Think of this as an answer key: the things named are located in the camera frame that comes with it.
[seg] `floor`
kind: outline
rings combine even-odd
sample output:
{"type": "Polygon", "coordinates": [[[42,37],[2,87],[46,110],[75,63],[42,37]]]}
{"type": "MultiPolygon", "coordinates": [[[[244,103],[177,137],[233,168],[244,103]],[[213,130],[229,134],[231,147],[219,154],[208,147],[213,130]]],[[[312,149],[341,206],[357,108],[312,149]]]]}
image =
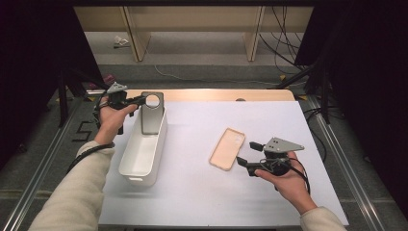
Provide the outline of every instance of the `floor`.
{"type": "MultiPolygon", "coordinates": [[[[153,33],[147,47],[148,52],[143,62],[139,63],[134,61],[132,52],[129,47],[126,47],[126,44],[120,48],[114,48],[116,36],[128,39],[126,33],[87,33],[89,44],[101,71],[110,71],[112,74],[116,74],[115,71],[117,70],[117,81],[119,82],[121,80],[128,81],[124,78],[121,79],[119,74],[120,71],[126,69],[127,72],[124,73],[128,75],[132,71],[145,71],[146,76],[151,76],[151,81],[158,81],[155,86],[166,83],[163,82],[166,80],[165,78],[170,78],[179,81],[177,85],[173,86],[174,88],[177,88],[177,86],[179,88],[198,88],[200,86],[203,88],[243,88],[245,86],[246,88],[265,89],[279,84],[280,77],[292,75],[284,72],[296,72],[296,68],[289,63],[280,58],[275,58],[261,40],[258,44],[256,60],[248,62],[242,35],[239,33],[153,33]],[[174,68],[175,66],[186,66],[191,71],[197,71],[197,74],[174,68]],[[275,76],[258,79],[251,75],[251,71],[258,71],[262,75],[264,70],[269,68],[273,68],[275,76]],[[196,75],[205,76],[203,72],[206,71],[208,71],[207,74],[212,74],[217,78],[228,76],[228,82],[218,82],[217,79],[213,79],[212,83],[197,85],[186,80],[194,78],[196,75]],[[252,82],[241,83],[240,74],[251,75],[252,82]]],[[[276,39],[271,34],[262,34],[262,36],[271,47],[276,48],[276,39]]],[[[300,43],[297,36],[301,39],[301,35],[289,35],[289,39],[294,46],[298,46],[300,43]]],[[[292,58],[286,45],[280,44],[278,52],[287,59],[292,58]]],[[[300,80],[298,83],[293,84],[290,86],[290,90],[295,95],[302,95],[304,81],[300,80]]],[[[142,89],[146,87],[132,82],[129,83],[132,88],[140,87],[142,89]]],[[[313,95],[307,99],[298,100],[303,111],[315,108],[318,102],[313,95]]],[[[57,97],[50,100],[49,112],[44,112],[44,116],[32,133],[33,136],[25,142],[28,151],[14,155],[10,162],[0,171],[0,203],[2,205],[0,208],[0,225],[2,226],[7,224],[8,217],[15,216],[13,211],[18,206],[20,198],[27,192],[27,188],[32,185],[32,176],[38,172],[38,167],[42,164],[42,156],[47,155],[50,149],[76,150],[82,145],[82,142],[77,140],[84,139],[86,134],[78,134],[75,130],[80,126],[84,130],[94,130],[94,125],[89,124],[89,109],[92,104],[89,102],[78,103],[77,100],[73,100],[69,105],[76,108],[76,111],[73,112],[74,116],[67,128],[68,132],[63,134],[63,141],[57,146],[50,147],[49,144],[53,142],[55,135],[61,133],[56,126],[59,123],[59,106],[56,100],[57,97]]],[[[332,98],[331,103],[336,103],[335,97],[332,98]]],[[[322,140],[323,144],[316,139],[321,155],[324,153],[324,148],[327,150],[324,165],[347,214],[350,223],[347,230],[408,230],[406,218],[398,210],[370,162],[364,158],[364,151],[354,137],[342,112],[333,110],[330,112],[330,118],[331,124],[327,126],[321,123],[319,116],[315,116],[310,120],[310,127],[317,134],[317,137],[322,140]],[[328,141],[330,136],[335,136],[338,143],[328,141]],[[340,164],[344,158],[346,159],[346,165],[350,168],[340,164]],[[371,213],[364,211],[368,205],[373,208],[371,213]]],[[[43,203],[64,177],[66,165],[73,159],[74,154],[60,151],[59,154],[50,159],[50,165],[43,168],[45,173],[39,182],[38,188],[33,189],[30,206],[20,214],[22,220],[21,223],[17,224],[19,230],[28,229],[43,203]]],[[[100,230],[133,229],[101,227],[100,230]]],[[[282,230],[294,231],[300,230],[300,228],[282,230]]]]}

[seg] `black cable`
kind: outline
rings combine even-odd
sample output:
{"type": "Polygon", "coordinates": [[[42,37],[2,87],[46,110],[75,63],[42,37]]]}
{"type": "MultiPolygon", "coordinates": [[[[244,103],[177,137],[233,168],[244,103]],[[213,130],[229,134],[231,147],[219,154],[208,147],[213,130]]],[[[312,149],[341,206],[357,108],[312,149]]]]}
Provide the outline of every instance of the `black cable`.
{"type": "Polygon", "coordinates": [[[297,39],[299,39],[300,42],[302,42],[302,39],[300,39],[300,37],[297,35],[297,33],[294,33],[297,37],[297,39]]]}
{"type": "MultiPolygon", "coordinates": [[[[279,38],[277,38],[273,33],[270,33],[270,34],[271,34],[276,40],[279,40],[279,38]]],[[[285,44],[285,45],[289,45],[289,46],[291,46],[291,47],[293,47],[293,48],[299,49],[298,46],[295,46],[295,45],[292,45],[292,44],[288,44],[288,43],[286,43],[285,41],[280,40],[280,42],[283,43],[283,44],[285,44]]]]}
{"type": "Polygon", "coordinates": [[[310,131],[312,132],[312,134],[316,137],[316,139],[318,139],[318,141],[321,143],[321,145],[322,145],[322,147],[323,147],[323,157],[321,158],[321,160],[323,161],[323,162],[325,162],[326,161],[326,158],[327,158],[327,148],[326,148],[326,146],[324,145],[324,142],[321,140],[321,138],[318,136],[318,134],[316,134],[315,133],[315,131],[313,131],[313,129],[310,127],[310,124],[309,124],[309,121],[310,121],[310,119],[312,118],[312,116],[315,116],[315,115],[317,115],[317,114],[319,114],[321,111],[314,111],[313,113],[311,113],[310,115],[309,115],[309,117],[307,117],[307,119],[306,119],[306,123],[307,123],[307,125],[309,126],[309,129],[310,129],[310,131]]]}
{"type": "MultiPolygon", "coordinates": [[[[289,160],[292,161],[297,161],[298,163],[299,160],[295,159],[295,158],[289,158],[289,160]]],[[[310,183],[309,183],[309,178],[307,177],[307,172],[306,172],[306,168],[303,166],[302,163],[300,163],[300,165],[303,167],[303,171],[305,172],[304,174],[302,172],[300,172],[299,170],[297,170],[296,168],[292,167],[292,166],[288,166],[286,165],[284,162],[281,162],[281,165],[284,167],[288,167],[289,169],[293,170],[294,172],[296,172],[299,176],[302,177],[302,179],[305,181],[306,183],[306,188],[307,188],[307,193],[310,194],[311,193],[311,189],[310,189],[310,183]]]]}
{"type": "Polygon", "coordinates": [[[68,170],[66,171],[66,174],[68,174],[78,163],[80,163],[84,158],[88,157],[88,155],[92,154],[93,152],[96,152],[96,151],[99,151],[105,148],[112,148],[112,147],[115,147],[115,144],[113,142],[109,144],[102,144],[99,146],[95,146],[93,148],[86,150],[85,152],[81,153],[81,155],[75,158],[75,160],[71,163],[68,170]]]}
{"type": "Polygon", "coordinates": [[[105,96],[105,94],[106,94],[107,92],[108,92],[108,90],[104,90],[104,91],[102,92],[102,94],[101,94],[101,96],[99,97],[98,102],[95,104],[95,107],[93,108],[93,112],[92,112],[94,121],[95,121],[95,123],[96,123],[96,127],[97,127],[98,129],[99,129],[100,126],[101,126],[100,117],[99,117],[100,111],[101,111],[101,109],[100,109],[100,104],[101,104],[102,98],[105,96]]]}
{"type": "MultiPolygon", "coordinates": [[[[328,106],[327,108],[333,109],[333,108],[338,108],[338,107],[337,107],[337,106],[328,106]]],[[[313,116],[316,116],[316,115],[320,114],[320,113],[321,113],[321,110],[322,110],[322,108],[310,109],[310,110],[304,111],[303,114],[307,114],[307,113],[312,112],[312,113],[306,118],[306,123],[307,123],[307,125],[309,126],[309,129],[310,129],[311,133],[315,136],[316,139],[318,139],[318,141],[321,143],[321,146],[323,147],[323,151],[324,151],[324,152],[323,152],[323,157],[321,158],[321,160],[322,160],[323,162],[325,162],[325,161],[326,161],[326,158],[327,158],[327,148],[326,148],[326,146],[324,145],[324,142],[321,140],[321,138],[318,136],[318,134],[316,134],[315,131],[313,131],[313,129],[310,127],[310,124],[309,124],[309,123],[310,123],[310,119],[311,119],[313,116]]]]}
{"type": "Polygon", "coordinates": [[[272,51],[275,55],[279,56],[281,59],[285,60],[286,62],[288,62],[289,64],[293,65],[294,67],[298,68],[299,70],[303,70],[301,67],[295,65],[293,62],[291,62],[290,60],[286,59],[284,56],[282,56],[281,54],[279,54],[275,49],[273,49],[262,37],[261,34],[259,34],[259,37],[261,38],[261,40],[264,42],[264,44],[267,46],[267,48],[272,51]]]}
{"type": "MultiPolygon", "coordinates": [[[[280,38],[282,37],[282,34],[283,34],[283,35],[285,36],[286,42],[287,42],[288,44],[291,44],[291,42],[290,42],[289,39],[288,39],[288,36],[286,35],[286,14],[287,14],[287,11],[288,11],[288,7],[283,6],[283,7],[282,7],[282,10],[283,10],[283,12],[282,12],[283,22],[282,22],[282,24],[281,24],[281,22],[280,22],[280,20],[279,20],[279,18],[278,18],[278,15],[277,15],[276,12],[275,12],[275,9],[272,7],[273,14],[275,15],[276,21],[278,22],[278,25],[279,25],[279,27],[280,27],[280,29],[281,29],[281,35],[280,35],[280,37],[279,37],[279,40],[280,40],[280,38]]],[[[292,59],[294,59],[293,54],[292,54],[292,52],[291,52],[291,48],[289,47],[289,45],[288,45],[288,50],[289,50],[289,53],[290,53],[291,56],[292,56],[292,59]]]]}

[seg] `hand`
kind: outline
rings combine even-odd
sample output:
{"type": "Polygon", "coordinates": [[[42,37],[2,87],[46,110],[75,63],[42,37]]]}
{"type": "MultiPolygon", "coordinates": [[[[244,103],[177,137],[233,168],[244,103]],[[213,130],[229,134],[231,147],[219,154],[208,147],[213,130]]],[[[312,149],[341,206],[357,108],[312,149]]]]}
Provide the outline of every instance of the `hand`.
{"type": "MultiPolygon", "coordinates": [[[[294,152],[288,152],[288,156],[289,158],[297,159],[294,152]]],[[[303,167],[298,161],[291,160],[291,164],[292,167],[303,172],[303,167]]],[[[272,183],[282,196],[293,204],[301,215],[318,207],[308,194],[305,181],[296,172],[290,170],[285,175],[275,176],[265,170],[257,169],[255,174],[272,183]]]]}
{"type": "MultiPolygon", "coordinates": [[[[102,98],[101,102],[108,100],[108,97],[102,98]]],[[[123,125],[125,117],[134,112],[138,108],[138,105],[132,104],[121,110],[115,110],[111,107],[103,107],[100,110],[100,122],[101,127],[95,136],[95,141],[99,144],[111,143],[119,128],[123,125]]]]}

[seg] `cable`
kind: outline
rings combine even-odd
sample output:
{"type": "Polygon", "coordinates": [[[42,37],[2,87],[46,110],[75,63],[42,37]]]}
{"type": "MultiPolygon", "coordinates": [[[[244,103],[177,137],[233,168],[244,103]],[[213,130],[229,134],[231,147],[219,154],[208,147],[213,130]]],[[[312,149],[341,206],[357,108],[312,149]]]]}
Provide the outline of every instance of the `cable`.
{"type": "Polygon", "coordinates": [[[264,40],[264,38],[262,37],[261,34],[259,34],[259,37],[260,37],[261,40],[264,42],[264,44],[267,46],[267,48],[268,48],[270,51],[272,51],[275,55],[279,56],[280,58],[282,58],[283,60],[285,60],[285,61],[288,62],[289,64],[291,64],[291,65],[293,65],[294,67],[298,68],[299,70],[303,70],[301,67],[295,65],[292,61],[286,59],[283,55],[279,54],[275,49],[273,49],[273,48],[264,40]]]}
{"type": "Polygon", "coordinates": [[[291,41],[289,40],[289,38],[288,38],[288,36],[287,36],[287,34],[286,34],[286,15],[287,15],[287,12],[288,12],[288,7],[287,7],[287,6],[285,6],[284,12],[285,12],[285,14],[284,14],[284,24],[283,24],[283,28],[284,28],[284,30],[285,30],[285,38],[286,38],[286,41],[287,41],[287,44],[288,44],[288,49],[289,49],[289,50],[292,49],[294,55],[297,56],[297,52],[294,50],[294,47],[293,47],[291,41]]]}
{"type": "MultiPolygon", "coordinates": [[[[279,40],[279,38],[277,38],[273,33],[270,33],[270,34],[271,34],[276,40],[279,40]]],[[[289,46],[291,46],[291,47],[293,47],[293,48],[299,49],[298,46],[295,46],[295,45],[292,45],[292,44],[288,44],[288,43],[286,43],[285,41],[280,40],[279,42],[281,42],[281,43],[283,43],[283,44],[285,44],[285,45],[289,45],[289,46]]]]}
{"type": "Polygon", "coordinates": [[[96,123],[96,127],[99,129],[101,127],[101,122],[100,122],[100,118],[99,118],[99,114],[100,114],[100,104],[101,104],[101,100],[102,98],[105,96],[105,94],[108,92],[108,90],[104,90],[101,94],[101,96],[98,99],[98,102],[95,104],[92,114],[93,114],[93,120],[96,123]]]}
{"type": "Polygon", "coordinates": [[[168,76],[168,77],[172,77],[178,80],[183,80],[183,81],[201,81],[201,82],[207,82],[207,83],[215,83],[215,82],[230,82],[230,83],[238,83],[238,84],[249,84],[249,83],[256,83],[256,84],[266,84],[266,85],[272,85],[272,86],[277,86],[279,84],[273,84],[273,83],[268,83],[268,82],[261,82],[261,81],[234,81],[234,80],[205,80],[205,79],[186,79],[186,78],[181,78],[178,77],[176,75],[172,75],[172,74],[165,74],[162,73],[156,65],[154,65],[156,71],[163,75],[163,76],[168,76]]]}
{"type": "Polygon", "coordinates": [[[271,173],[271,174],[273,174],[273,172],[272,172],[271,170],[269,170],[267,167],[264,166],[264,162],[272,162],[271,165],[274,165],[274,164],[279,163],[280,165],[282,165],[282,166],[284,166],[284,167],[287,167],[288,169],[290,169],[290,170],[296,172],[296,173],[297,173],[300,177],[302,177],[302,179],[305,181],[305,183],[306,183],[306,188],[307,188],[307,192],[308,192],[308,194],[310,194],[311,189],[310,189],[310,183],[309,183],[309,178],[308,178],[308,176],[307,176],[306,168],[304,167],[304,165],[303,165],[301,162],[299,162],[299,160],[297,160],[297,159],[295,159],[295,158],[289,158],[289,160],[291,160],[291,161],[296,161],[296,162],[300,163],[300,165],[302,166],[303,171],[304,171],[305,173],[300,172],[298,169],[294,168],[293,166],[287,165],[287,164],[286,164],[284,161],[282,161],[280,158],[276,158],[276,159],[261,159],[261,160],[259,161],[259,163],[260,163],[261,167],[262,167],[265,171],[267,171],[267,172],[269,172],[269,173],[271,173]]]}
{"type": "MultiPolygon", "coordinates": [[[[288,39],[288,36],[286,35],[286,13],[288,11],[288,7],[283,6],[282,9],[283,9],[283,12],[282,12],[283,23],[281,24],[281,22],[280,22],[280,20],[278,18],[278,15],[276,14],[275,8],[272,7],[273,14],[275,15],[276,21],[278,22],[278,25],[279,25],[279,27],[281,29],[281,35],[279,36],[279,40],[282,38],[282,35],[284,35],[287,44],[291,44],[291,42],[288,39]]],[[[293,54],[291,52],[291,48],[289,47],[289,45],[288,45],[288,50],[289,50],[289,53],[292,56],[292,59],[294,59],[293,54]]]]}
{"type": "Polygon", "coordinates": [[[283,72],[283,73],[285,73],[285,74],[295,74],[295,73],[288,73],[288,72],[283,71],[281,68],[279,68],[278,63],[276,62],[276,55],[278,54],[277,50],[278,50],[279,42],[280,42],[281,38],[282,38],[282,33],[280,34],[279,39],[278,39],[278,42],[276,43],[276,48],[275,48],[276,53],[275,53],[275,56],[274,56],[274,58],[273,58],[274,61],[275,61],[275,66],[276,66],[276,68],[278,68],[281,72],[283,72]]]}
{"type": "MultiPolygon", "coordinates": [[[[337,106],[328,106],[328,108],[329,108],[329,109],[330,109],[330,108],[333,109],[333,108],[338,108],[338,107],[337,107],[337,106]]],[[[310,127],[310,124],[309,124],[311,118],[312,118],[313,116],[316,116],[316,115],[320,114],[321,111],[322,111],[322,108],[315,108],[315,109],[306,110],[306,111],[303,112],[303,114],[307,114],[307,113],[312,112],[312,113],[306,118],[306,123],[307,123],[307,125],[309,126],[309,129],[310,129],[311,133],[315,136],[316,139],[318,139],[318,141],[321,143],[321,146],[323,147],[323,157],[321,158],[321,160],[322,160],[323,162],[325,162],[325,161],[326,161],[326,158],[327,158],[327,148],[326,148],[326,146],[324,145],[324,142],[323,142],[323,141],[321,140],[321,138],[315,133],[315,131],[313,131],[313,129],[310,127]]]]}
{"type": "Polygon", "coordinates": [[[297,35],[297,33],[294,33],[294,34],[296,35],[297,39],[299,39],[299,41],[302,42],[302,39],[300,39],[300,37],[297,35]]]}
{"type": "Polygon", "coordinates": [[[99,146],[95,146],[95,147],[92,147],[92,148],[84,151],[83,153],[81,153],[81,155],[77,156],[77,158],[75,158],[75,160],[71,163],[68,170],[66,171],[66,174],[68,174],[78,163],[80,163],[82,160],[84,160],[86,157],[88,157],[88,155],[90,155],[90,154],[92,154],[92,153],[94,153],[96,151],[105,149],[105,148],[113,148],[113,147],[115,147],[115,144],[112,142],[112,143],[108,143],[108,144],[102,144],[102,145],[99,145],[99,146]]]}

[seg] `handheld controller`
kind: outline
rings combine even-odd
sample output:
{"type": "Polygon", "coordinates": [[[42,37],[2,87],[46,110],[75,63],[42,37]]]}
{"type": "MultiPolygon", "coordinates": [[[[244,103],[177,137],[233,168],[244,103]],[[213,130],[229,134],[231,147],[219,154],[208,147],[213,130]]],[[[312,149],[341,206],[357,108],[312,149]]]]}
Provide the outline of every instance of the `handheld controller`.
{"type": "MultiPolygon", "coordinates": [[[[97,104],[95,105],[93,109],[93,116],[96,121],[96,126],[98,127],[98,129],[101,126],[100,121],[99,121],[99,114],[100,114],[101,108],[109,106],[113,109],[121,110],[131,104],[136,104],[138,106],[146,104],[146,96],[139,95],[134,98],[126,98],[126,95],[127,95],[126,90],[127,90],[126,86],[123,86],[123,85],[118,84],[117,82],[114,82],[114,84],[111,85],[111,87],[106,91],[106,93],[109,96],[108,101],[101,103],[99,99],[99,101],[97,102],[97,104]]],[[[121,127],[117,133],[119,135],[122,135],[123,127],[121,127]]]]}
{"type": "Polygon", "coordinates": [[[266,170],[276,176],[284,175],[291,169],[288,152],[304,149],[302,145],[279,138],[272,138],[267,144],[250,142],[249,146],[254,150],[264,151],[265,154],[265,159],[259,163],[249,163],[246,159],[237,157],[238,164],[246,167],[249,176],[257,176],[255,174],[256,169],[266,170]]]}

